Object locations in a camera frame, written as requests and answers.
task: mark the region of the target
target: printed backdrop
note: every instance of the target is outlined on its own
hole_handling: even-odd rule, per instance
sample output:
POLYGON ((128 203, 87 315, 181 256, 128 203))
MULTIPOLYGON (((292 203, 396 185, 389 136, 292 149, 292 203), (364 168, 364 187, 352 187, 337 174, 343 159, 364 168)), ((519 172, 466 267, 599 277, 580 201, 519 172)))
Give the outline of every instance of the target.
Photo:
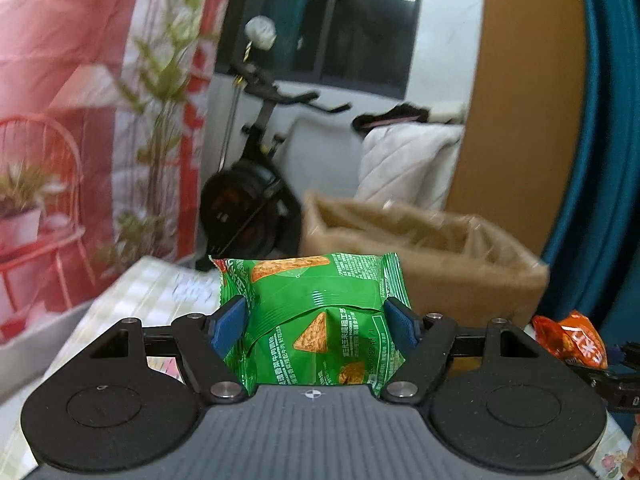
POLYGON ((227 0, 0 0, 0 343, 193 253, 227 0))

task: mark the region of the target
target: blue curtain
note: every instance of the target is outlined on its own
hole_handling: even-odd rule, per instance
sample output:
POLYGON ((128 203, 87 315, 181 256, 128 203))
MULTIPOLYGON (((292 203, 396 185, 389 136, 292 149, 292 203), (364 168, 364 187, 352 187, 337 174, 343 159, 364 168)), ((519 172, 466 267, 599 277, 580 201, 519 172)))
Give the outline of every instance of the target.
POLYGON ((638 0, 585 0, 582 132, 543 253, 538 312, 588 316, 607 345, 640 341, 640 19, 638 0))

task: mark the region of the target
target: orange snack bag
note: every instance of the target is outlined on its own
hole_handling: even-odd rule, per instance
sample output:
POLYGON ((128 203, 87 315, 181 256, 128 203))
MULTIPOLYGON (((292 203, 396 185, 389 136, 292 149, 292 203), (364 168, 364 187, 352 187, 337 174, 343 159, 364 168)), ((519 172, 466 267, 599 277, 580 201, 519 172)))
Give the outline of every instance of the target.
POLYGON ((573 310, 560 323, 544 316, 534 316, 531 323, 536 341, 557 358, 591 368, 607 368, 604 343, 591 321, 580 312, 573 310))

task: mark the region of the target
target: gray ribbed surface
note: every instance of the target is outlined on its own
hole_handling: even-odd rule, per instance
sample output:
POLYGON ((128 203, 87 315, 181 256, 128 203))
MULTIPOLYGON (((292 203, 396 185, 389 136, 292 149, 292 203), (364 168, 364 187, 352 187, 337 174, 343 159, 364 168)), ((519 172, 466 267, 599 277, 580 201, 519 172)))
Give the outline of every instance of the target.
MULTIPOLYGON (((261 386, 242 404, 212 408, 164 458, 119 474, 37 469, 29 480, 507 480, 450 453, 412 408, 377 401, 367 386, 261 386)), ((593 480, 585 467, 539 478, 593 480)))

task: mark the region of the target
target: exercise bike handlebar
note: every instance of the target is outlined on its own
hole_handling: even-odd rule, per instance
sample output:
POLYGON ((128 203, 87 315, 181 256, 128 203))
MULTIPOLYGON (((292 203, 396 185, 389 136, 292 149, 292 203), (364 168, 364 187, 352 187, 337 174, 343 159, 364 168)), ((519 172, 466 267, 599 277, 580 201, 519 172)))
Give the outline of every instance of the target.
POLYGON ((263 101, 285 106, 297 104, 306 105, 325 114, 339 114, 351 110, 351 103, 346 103, 335 108, 326 108, 313 103, 312 101, 320 97, 317 91, 305 92, 299 95, 282 94, 278 91, 278 86, 275 85, 272 80, 267 78, 258 67, 250 63, 232 61, 230 72, 244 79, 246 82, 244 91, 247 94, 254 95, 263 101))

